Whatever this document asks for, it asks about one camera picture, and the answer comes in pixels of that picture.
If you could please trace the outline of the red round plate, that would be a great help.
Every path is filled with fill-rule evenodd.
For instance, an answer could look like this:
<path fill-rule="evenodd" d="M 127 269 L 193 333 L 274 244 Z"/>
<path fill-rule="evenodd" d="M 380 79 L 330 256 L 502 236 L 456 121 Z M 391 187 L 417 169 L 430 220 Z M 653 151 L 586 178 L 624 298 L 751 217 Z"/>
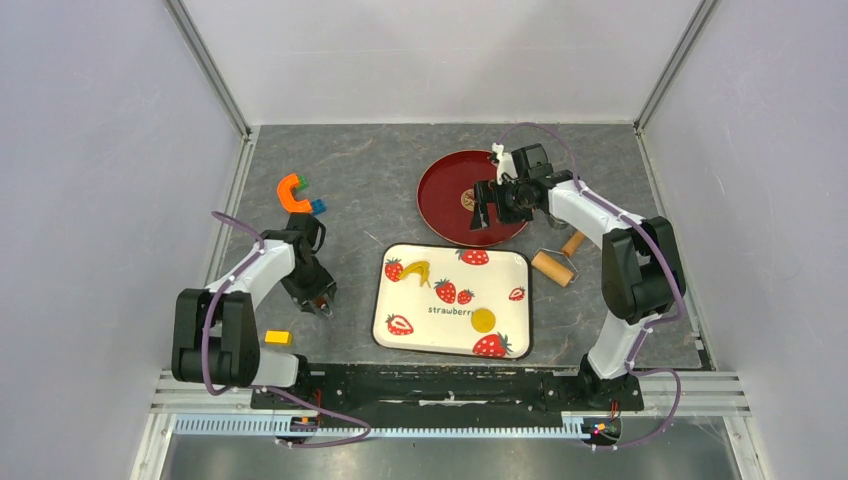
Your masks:
<path fill-rule="evenodd" d="M 427 226 L 441 238 L 465 247 L 492 247 L 502 244 L 526 228 L 524 223 L 501 224 L 490 208 L 492 225 L 470 229 L 474 212 L 474 184 L 492 180 L 496 167 L 483 150 L 462 150 L 435 161 L 422 175 L 417 204 Z"/>

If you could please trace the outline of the small metal ring cutter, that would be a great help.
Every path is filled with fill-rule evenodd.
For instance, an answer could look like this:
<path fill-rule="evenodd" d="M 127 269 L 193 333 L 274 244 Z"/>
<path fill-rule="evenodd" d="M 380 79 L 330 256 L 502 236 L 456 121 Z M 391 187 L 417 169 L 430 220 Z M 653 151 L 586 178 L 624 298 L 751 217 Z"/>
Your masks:
<path fill-rule="evenodd" d="M 570 224 L 564 220 L 561 220 L 551 214 L 546 215 L 547 224 L 554 230 L 565 230 L 570 227 Z"/>

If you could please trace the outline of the yellow dough scrap strip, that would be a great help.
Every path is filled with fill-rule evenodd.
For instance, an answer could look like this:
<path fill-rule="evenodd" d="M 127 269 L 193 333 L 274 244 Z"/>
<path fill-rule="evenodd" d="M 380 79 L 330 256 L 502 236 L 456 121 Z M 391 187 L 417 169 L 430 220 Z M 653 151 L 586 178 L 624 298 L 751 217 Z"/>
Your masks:
<path fill-rule="evenodd" d="M 421 287 L 431 287 L 431 283 L 429 280 L 430 263 L 428 261 L 417 261 L 407 265 L 398 275 L 398 280 L 405 280 L 413 274 L 417 274 L 419 276 L 419 285 Z"/>

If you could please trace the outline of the wooden dough roller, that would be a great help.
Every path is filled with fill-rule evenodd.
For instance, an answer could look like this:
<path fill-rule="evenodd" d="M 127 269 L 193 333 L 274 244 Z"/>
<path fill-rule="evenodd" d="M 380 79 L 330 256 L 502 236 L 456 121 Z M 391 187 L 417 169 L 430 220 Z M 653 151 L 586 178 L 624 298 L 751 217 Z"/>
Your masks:
<path fill-rule="evenodd" d="M 575 232 L 559 250 L 540 248 L 533 256 L 531 265 L 548 279 L 561 287 L 573 284 L 578 275 L 578 269 L 572 262 L 586 236 Z"/>

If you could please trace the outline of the white strawberry tray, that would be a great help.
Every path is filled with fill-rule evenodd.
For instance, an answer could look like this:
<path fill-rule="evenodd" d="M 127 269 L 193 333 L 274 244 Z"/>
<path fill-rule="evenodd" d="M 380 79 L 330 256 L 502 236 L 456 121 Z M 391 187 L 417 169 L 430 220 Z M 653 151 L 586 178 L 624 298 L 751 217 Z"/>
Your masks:
<path fill-rule="evenodd" d="M 419 276 L 398 275 L 417 261 L 430 263 L 431 287 Z M 399 243 L 383 255 L 372 337 L 385 348 L 421 353 L 517 360 L 532 348 L 531 270 L 514 251 Z M 494 329 L 471 326 L 474 310 L 486 308 Z"/>

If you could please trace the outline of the yellow dough ball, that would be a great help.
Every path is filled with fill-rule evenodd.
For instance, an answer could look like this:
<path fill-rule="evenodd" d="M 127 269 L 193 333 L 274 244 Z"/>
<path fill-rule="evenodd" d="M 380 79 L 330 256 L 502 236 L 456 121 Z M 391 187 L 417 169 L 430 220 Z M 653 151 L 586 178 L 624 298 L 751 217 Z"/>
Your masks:
<path fill-rule="evenodd" d="M 479 333 L 488 333 L 492 331 L 496 322 L 497 319 L 495 314 L 486 308 L 474 310 L 471 314 L 471 326 Z"/>

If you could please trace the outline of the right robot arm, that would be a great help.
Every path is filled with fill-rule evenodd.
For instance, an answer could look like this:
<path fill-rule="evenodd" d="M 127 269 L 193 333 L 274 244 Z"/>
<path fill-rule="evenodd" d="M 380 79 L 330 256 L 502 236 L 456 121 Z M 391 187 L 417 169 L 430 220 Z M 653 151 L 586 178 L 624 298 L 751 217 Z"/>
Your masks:
<path fill-rule="evenodd" d="M 590 373 L 577 382 L 580 400 L 602 408 L 631 373 L 639 344 L 665 312 L 681 306 L 685 279 L 670 222 L 644 218 L 596 194 L 578 175 L 555 171 L 540 144 L 511 152 L 493 144 L 493 178 L 475 182 L 470 228 L 529 222 L 547 215 L 582 233 L 601 250 L 601 290 L 608 313 L 586 356 Z"/>

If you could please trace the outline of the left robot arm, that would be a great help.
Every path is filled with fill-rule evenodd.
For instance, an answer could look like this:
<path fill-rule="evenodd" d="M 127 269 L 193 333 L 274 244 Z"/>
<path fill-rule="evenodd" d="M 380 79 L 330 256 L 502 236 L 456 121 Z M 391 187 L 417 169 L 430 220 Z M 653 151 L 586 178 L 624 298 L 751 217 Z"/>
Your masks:
<path fill-rule="evenodd" d="M 330 315 L 337 284 L 317 257 L 326 228 L 310 213 L 293 213 L 283 229 L 263 232 L 222 212 L 212 215 L 254 243 L 221 278 L 177 296 L 171 373 L 180 382 L 205 385 L 212 395 L 275 387 L 287 406 L 301 408 L 314 393 L 312 379 L 299 372 L 306 362 L 296 354 L 263 352 L 255 311 L 280 286 L 299 311 Z"/>

